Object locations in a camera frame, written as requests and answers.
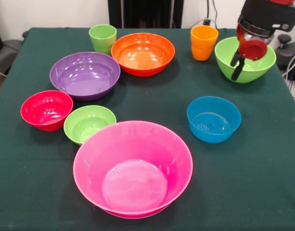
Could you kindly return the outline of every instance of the purple bowl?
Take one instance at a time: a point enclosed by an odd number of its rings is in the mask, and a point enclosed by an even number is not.
[[[111,56],[79,52],[57,61],[50,70],[50,81],[74,100],[91,101],[113,89],[120,73],[119,64]]]

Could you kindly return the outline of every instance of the red bowl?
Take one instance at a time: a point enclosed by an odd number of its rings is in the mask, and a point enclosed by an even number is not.
[[[43,130],[59,130],[73,107],[72,98],[58,90],[46,90],[30,96],[21,106],[21,117]]]
[[[175,48],[160,35],[134,33],[118,39],[111,48],[111,55],[125,72],[137,77],[149,77],[171,62]]]

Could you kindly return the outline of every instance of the bowl rim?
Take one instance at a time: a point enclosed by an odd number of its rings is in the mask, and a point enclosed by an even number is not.
[[[189,117],[190,107],[191,107],[196,101],[199,101],[199,100],[202,100],[202,99],[207,99],[207,98],[209,98],[209,99],[215,99],[215,100],[223,100],[223,101],[226,101],[227,103],[229,103],[229,104],[230,104],[231,106],[233,106],[233,108],[238,112],[238,114],[239,114],[239,122],[238,122],[238,125],[236,126],[236,128],[234,128],[233,130],[231,130],[231,131],[229,131],[229,132],[226,132],[226,133],[214,134],[214,133],[206,132],[206,131],[204,131],[204,130],[200,130],[200,131],[202,131],[202,132],[204,132],[204,133],[206,133],[206,134],[211,134],[211,135],[215,135],[215,136],[223,136],[223,135],[228,135],[228,134],[232,134],[232,133],[234,133],[234,132],[240,127],[240,125],[241,125],[241,121],[242,121],[242,115],[241,115],[241,112],[240,112],[240,110],[238,109],[238,107],[237,107],[234,103],[232,103],[231,101],[229,101],[229,100],[227,100],[227,99],[224,99],[224,98],[218,97],[218,96],[212,96],[212,95],[202,96],[202,97],[198,97],[198,98],[194,99],[193,101],[191,101],[191,103],[190,103],[190,104],[188,105],[188,107],[187,107],[187,112],[186,112],[186,114],[187,114],[187,119],[188,119],[189,123],[191,123],[192,126],[195,127],[194,123],[192,122],[192,120],[191,120],[190,117]]]
[[[84,193],[84,191],[81,189],[81,187],[79,186],[78,184],[78,181],[77,181],[77,178],[76,178],[76,174],[75,174],[75,170],[76,170],[76,162],[77,162],[77,159],[79,158],[80,156],[80,150],[83,149],[85,147],[85,145],[87,145],[88,141],[89,140],[92,140],[93,136],[95,136],[96,134],[97,135],[101,135],[101,132],[104,132],[106,131],[107,129],[110,129],[111,127],[113,126],[120,126],[121,124],[126,124],[126,123],[147,123],[147,124],[150,124],[150,125],[153,125],[153,126],[157,126],[159,128],[162,128],[164,130],[167,130],[169,133],[173,134],[177,140],[179,140],[182,145],[185,147],[185,150],[188,154],[188,157],[189,157],[189,161],[190,161],[190,169],[189,169],[189,175],[188,175],[188,179],[187,181],[185,182],[185,185],[183,187],[183,189],[176,195],[174,196],[170,201],[166,202],[165,204],[163,204],[162,206],[157,206],[156,208],[153,208],[153,209],[149,209],[149,210],[146,210],[146,211],[140,211],[140,212],[121,212],[121,211],[117,211],[117,210],[114,210],[114,209],[111,209],[111,208],[106,208],[105,206],[102,206],[98,203],[95,203],[93,202],[93,200],[91,198],[89,198],[86,193]],[[77,153],[76,153],[76,156],[74,158],[74,162],[73,162],[73,177],[74,177],[74,181],[75,181],[75,184],[77,186],[77,188],[79,189],[79,191],[81,192],[81,194],[88,200],[90,201],[93,205],[103,209],[103,210],[106,210],[106,211],[109,211],[109,212],[113,212],[113,213],[117,213],[117,214],[124,214],[124,215],[141,215],[141,214],[145,214],[145,213],[151,213],[155,210],[158,210],[158,209],[161,209],[169,204],[171,204],[173,201],[175,201],[179,196],[182,195],[182,193],[186,190],[186,188],[188,187],[189,183],[190,183],[190,180],[192,179],[192,174],[193,174],[193,158],[192,158],[192,154],[190,152],[190,149],[188,148],[187,144],[185,143],[185,141],[177,134],[175,133],[174,131],[172,131],[171,129],[163,126],[163,125],[160,125],[160,124],[157,124],[157,123],[154,123],[154,122],[150,122],[150,121],[144,121],[144,120],[128,120],[128,121],[122,121],[122,122],[118,122],[118,123],[115,123],[115,124],[112,124],[112,125],[109,125],[103,129],[101,129],[99,132],[95,133],[94,135],[92,135],[89,139],[87,139],[87,141],[85,143],[83,143],[83,145],[78,149]]]
[[[214,31],[217,33],[217,35],[214,36],[214,37],[212,37],[212,38],[199,38],[198,36],[195,36],[194,33],[193,33],[193,30],[194,30],[195,28],[198,28],[198,27],[206,27],[206,28],[214,29]],[[216,38],[219,36],[219,32],[218,32],[218,30],[217,30],[215,27],[208,26],[208,25],[196,25],[196,26],[194,26],[194,27],[191,28],[191,30],[190,30],[190,34],[191,34],[193,37],[195,37],[196,39],[201,39],[201,40],[204,40],[204,41],[214,40],[214,39],[216,39]]]
[[[107,38],[97,38],[97,37],[91,35],[91,30],[94,29],[95,27],[98,27],[98,26],[108,26],[108,27],[113,28],[113,29],[115,30],[114,35],[112,35],[112,36],[110,36],[110,37],[107,37]],[[92,27],[89,29],[89,36],[91,36],[91,37],[94,38],[94,39],[99,39],[99,40],[111,39],[111,38],[113,38],[113,37],[116,36],[116,35],[117,35],[117,29],[116,29],[114,26],[110,25],[110,24],[97,24],[97,25],[92,26]]]
[[[118,68],[118,73],[117,73],[117,79],[115,80],[115,82],[112,84],[112,85],[110,85],[108,88],[106,88],[106,89],[104,89],[104,90],[102,90],[101,92],[98,92],[98,93],[94,93],[94,94],[90,94],[90,95],[74,95],[74,94],[70,94],[70,93],[68,93],[67,91],[64,91],[64,90],[62,90],[62,89],[60,89],[60,87],[58,87],[58,86],[56,86],[54,83],[53,83],[53,81],[52,81],[52,72],[53,72],[53,69],[54,69],[54,67],[59,63],[59,62],[61,62],[61,61],[63,61],[64,59],[66,59],[66,58],[68,58],[68,57],[70,57],[70,56],[73,56],[73,55],[77,55],[77,54],[97,54],[97,55],[100,55],[100,56],[107,56],[108,58],[110,58],[110,59],[112,59],[113,61],[114,61],[114,63],[116,63],[117,64],[117,66],[119,67]],[[109,89],[111,89],[112,87],[114,87],[115,85],[116,85],[116,83],[118,82],[118,80],[120,79],[120,76],[121,76],[121,67],[120,67],[120,65],[119,65],[119,63],[114,59],[114,58],[112,58],[110,55],[107,55],[107,54],[104,54],[104,53],[100,53],[100,52],[95,52],[95,51],[81,51],[81,52],[77,52],[77,53],[72,53],[72,54],[69,54],[69,55],[67,55],[67,56],[64,56],[63,58],[61,58],[61,59],[59,59],[58,61],[56,61],[54,64],[53,64],[53,66],[51,67],[51,69],[50,69],[50,72],[49,72],[49,79],[50,79],[50,82],[51,82],[51,84],[56,88],[56,89],[58,89],[59,91],[62,91],[62,92],[64,92],[64,93],[66,93],[66,94],[68,94],[68,95],[71,95],[71,96],[73,96],[73,97],[81,97],[81,98],[88,98],[88,97],[93,97],[93,96],[95,96],[95,95],[100,95],[100,94],[102,94],[102,93],[104,93],[104,92],[106,92],[107,90],[109,90]]]
[[[124,39],[124,38],[126,38],[126,37],[129,37],[129,36],[133,36],[133,35],[152,35],[152,36],[160,37],[160,38],[162,38],[162,39],[167,40],[167,41],[171,44],[171,46],[172,46],[172,48],[173,48],[173,55],[172,55],[172,57],[170,57],[169,60],[168,60],[165,64],[162,64],[162,65],[160,65],[160,66],[158,66],[158,67],[155,67],[155,68],[148,68],[148,69],[134,69],[134,68],[130,68],[130,67],[127,67],[127,66],[121,64],[121,63],[117,60],[117,58],[113,55],[113,52],[112,52],[112,51],[113,51],[113,48],[117,46],[117,45],[116,45],[116,42],[117,42],[117,41],[122,40],[122,39]],[[116,60],[116,61],[118,62],[118,64],[119,64],[120,66],[125,67],[125,68],[127,68],[127,69],[136,70],[136,71],[150,71],[150,70],[155,70],[155,69],[161,68],[161,67],[163,67],[163,66],[167,66],[167,65],[172,61],[172,59],[173,59],[174,56],[175,56],[175,47],[174,47],[174,44],[173,44],[169,39],[167,39],[167,38],[164,37],[164,36],[161,36],[161,35],[158,35],[158,34],[155,34],[155,33],[149,33],[149,32],[137,32],[137,33],[127,34],[127,35],[124,35],[124,36],[118,38],[118,39],[115,41],[115,43],[112,45],[112,47],[111,47],[111,56],[112,56],[112,58],[113,58],[114,60]]]
[[[222,43],[223,41],[226,41],[226,40],[230,40],[230,39],[238,39],[236,36],[231,36],[231,37],[227,37],[227,38],[224,38],[222,40],[220,40],[216,46],[215,46],[215,56],[216,56],[216,59],[219,60],[222,64],[224,64],[225,66],[227,67],[230,67],[230,68],[234,68],[232,66],[230,66],[229,64],[223,62],[223,60],[221,58],[218,57],[219,54],[217,54],[217,47],[220,43]],[[273,62],[266,68],[262,68],[262,69],[258,69],[258,70],[243,70],[243,71],[246,71],[246,72],[258,72],[258,71],[265,71],[265,70],[269,70],[275,63],[276,63],[276,53],[275,51],[268,45],[268,51],[272,52],[273,54]]]
[[[27,119],[22,115],[22,111],[23,111],[23,109],[24,109],[24,107],[25,107],[25,104],[26,104],[28,101],[30,101],[32,98],[34,98],[35,96],[40,95],[40,94],[43,94],[43,93],[47,93],[47,92],[57,92],[57,93],[59,93],[59,94],[63,94],[63,95],[65,95],[67,98],[70,99],[70,102],[71,102],[71,107],[70,107],[70,109],[68,110],[68,112],[65,114],[64,117],[62,117],[62,118],[60,118],[58,121],[55,121],[55,122],[52,122],[52,123],[39,124],[39,123],[32,123],[32,122],[30,122],[29,120],[27,120]],[[32,126],[46,127],[46,126],[49,126],[49,125],[57,124],[57,123],[59,123],[60,121],[64,120],[64,119],[69,115],[69,113],[71,113],[71,111],[72,111],[72,109],[73,109],[73,106],[74,106],[74,102],[73,102],[72,98],[71,98],[68,94],[66,94],[65,92],[62,92],[62,91],[60,91],[60,90],[43,90],[43,91],[37,92],[37,93],[35,93],[35,94],[29,96],[29,97],[23,102],[23,104],[21,105],[21,108],[20,108],[20,115],[21,115],[21,118],[22,118],[24,121],[26,121],[28,124],[30,124],[30,125],[32,125]]]
[[[75,114],[77,113],[78,111],[81,111],[83,108],[87,108],[87,107],[90,107],[90,108],[101,108],[101,109],[105,109],[106,111],[109,111],[112,115],[113,115],[113,118],[114,118],[114,123],[117,123],[117,118],[115,116],[115,114],[110,110],[108,109],[107,107],[103,107],[103,106],[100,106],[100,105],[87,105],[87,106],[83,106],[83,107],[79,107],[77,108],[76,110],[72,111],[66,118],[65,122],[64,122],[64,125],[63,125],[63,130],[64,130],[64,133],[65,135],[71,140],[73,141],[74,143],[77,143],[77,144],[83,144],[83,142],[81,141],[77,141],[75,139],[73,139],[72,137],[69,136],[69,134],[65,131],[65,128],[66,128],[66,125],[68,123],[68,121],[70,120],[69,117],[72,115],[72,114]]]

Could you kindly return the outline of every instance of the green bowl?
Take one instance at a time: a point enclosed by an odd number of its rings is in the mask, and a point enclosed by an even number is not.
[[[229,80],[231,80],[231,75],[236,67],[230,66],[230,62],[238,47],[239,41],[237,37],[223,39],[215,46],[215,55],[218,66]],[[274,50],[268,46],[268,52],[262,59],[257,61],[249,59],[245,60],[245,66],[239,75],[239,78],[234,82],[249,83],[254,81],[263,76],[275,64],[275,62],[276,54]]]
[[[69,114],[64,122],[64,132],[71,141],[82,145],[94,133],[116,122],[115,115],[109,109],[89,105]]]

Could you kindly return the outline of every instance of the green cup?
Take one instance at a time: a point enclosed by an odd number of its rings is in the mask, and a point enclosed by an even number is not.
[[[215,55],[217,64],[222,73],[231,80],[231,76],[236,68],[230,65],[232,57],[239,47],[237,37],[230,37],[221,40],[215,46]],[[245,59],[245,66],[240,73],[237,83],[249,83],[263,76],[276,62],[276,54],[274,50],[268,46],[266,55],[257,61]]]
[[[64,122],[64,133],[76,144],[82,145],[100,129],[115,124],[115,115],[109,109],[89,105],[76,109]]]
[[[90,28],[89,36],[94,51],[111,55],[111,47],[117,39],[117,30],[114,26],[101,24]]]

